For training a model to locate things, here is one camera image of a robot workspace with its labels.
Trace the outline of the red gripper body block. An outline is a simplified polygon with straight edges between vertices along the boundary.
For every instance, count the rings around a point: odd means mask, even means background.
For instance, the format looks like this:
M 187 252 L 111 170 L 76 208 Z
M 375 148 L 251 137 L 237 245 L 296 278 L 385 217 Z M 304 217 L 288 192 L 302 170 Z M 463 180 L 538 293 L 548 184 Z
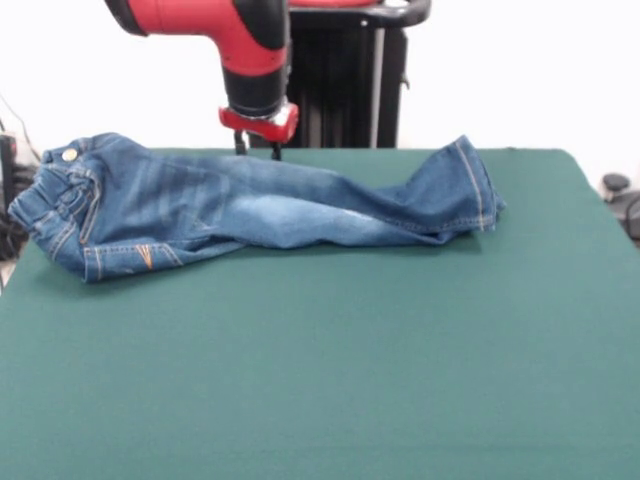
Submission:
M 268 142 L 286 144 L 295 134 L 299 108 L 287 102 L 272 116 L 248 117 L 224 107 L 219 109 L 218 115 L 221 124 L 233 131 L 246 131 Z

